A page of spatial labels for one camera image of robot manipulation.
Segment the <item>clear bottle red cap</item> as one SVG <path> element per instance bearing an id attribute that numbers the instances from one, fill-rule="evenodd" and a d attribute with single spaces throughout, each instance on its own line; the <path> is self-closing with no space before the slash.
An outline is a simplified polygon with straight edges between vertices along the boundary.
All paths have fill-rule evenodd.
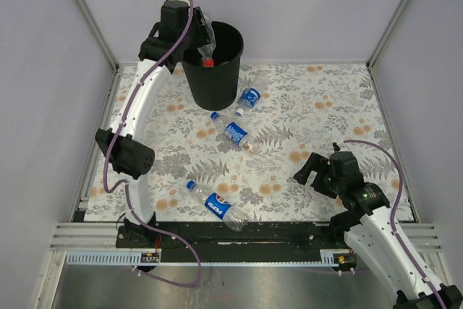
<path id="1" fill-rule="evenodd" d="M 203 46 L 197 49 L 200 55 L 202 56 L 203 66 L 206 68 L 215 67 L 215 63 L 213 59 L 213 52 L 216 49 L 216 37 L 215 37 L 213 27 L 212 27 L 212 33 L 209 34 L 209 36 L 211 37 L 212 43 L 210 45 Z"/>

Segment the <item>Pepsi bottle blue cap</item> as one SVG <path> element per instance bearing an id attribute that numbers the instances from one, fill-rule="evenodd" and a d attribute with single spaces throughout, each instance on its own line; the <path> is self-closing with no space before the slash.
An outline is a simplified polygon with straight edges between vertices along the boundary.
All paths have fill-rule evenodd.
<path id="1" fill-rule="evenodd" d="M 193 180 L 187 183 L 187 189 L 198 203 L 220 219 L 230 230 L 241 232 L 247 224 L 245 213 L 229 203 L 209 186 L 198 184 Z"/>

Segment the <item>orange juice bottle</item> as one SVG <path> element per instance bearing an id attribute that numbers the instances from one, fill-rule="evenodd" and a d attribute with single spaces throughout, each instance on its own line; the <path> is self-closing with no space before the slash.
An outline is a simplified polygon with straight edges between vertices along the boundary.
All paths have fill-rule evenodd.
<path id="1" fill-rule="evenodd" d="M 215 67 L 222 67 L 224 65 L 227 65 L 228 63 L 230 63 L 230 61 L 226 61 L 226 62 L 222 62 L 220 64 L 217 64 Z"/>

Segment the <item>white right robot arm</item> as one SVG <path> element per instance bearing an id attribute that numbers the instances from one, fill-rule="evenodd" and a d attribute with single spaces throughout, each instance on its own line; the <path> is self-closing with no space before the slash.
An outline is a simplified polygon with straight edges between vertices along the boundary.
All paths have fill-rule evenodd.
<path id="1" fill-rule="evenodd" d="M 366 182 L 349 151 L 329 158 L 311 153 L 294 179 L 304 185 L 311 173 L 314 191 L 339 198 L 345 210 L 330 219 L 329 239 L 365 262 L 395 301 L 395 308 L 459 308 L 462 293 L 446 285 L 421 258 L 393 214 L 381 188 Z"/>

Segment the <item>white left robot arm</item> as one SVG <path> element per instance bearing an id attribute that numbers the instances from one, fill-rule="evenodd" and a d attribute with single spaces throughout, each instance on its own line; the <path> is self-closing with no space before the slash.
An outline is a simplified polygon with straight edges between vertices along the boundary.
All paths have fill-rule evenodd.
<path id="1" fill-rule="evenodd" d="M 95 134 L 105 158 L 104 190 L 112 193 L 123 187 L 125 218 L 136 225 L 131 236 L 140 247 L 150 247 L 157 238 L 156 228 L 148 224 L 155 216 L 148 192 L 155 152 L 144 144 L 148 117 L 185 53 L 209 42 L 200 7 L 191 1 L 165 1 L 159 22 L 140 46 L 137 70 L 123 106 L 111 125 Z"/>

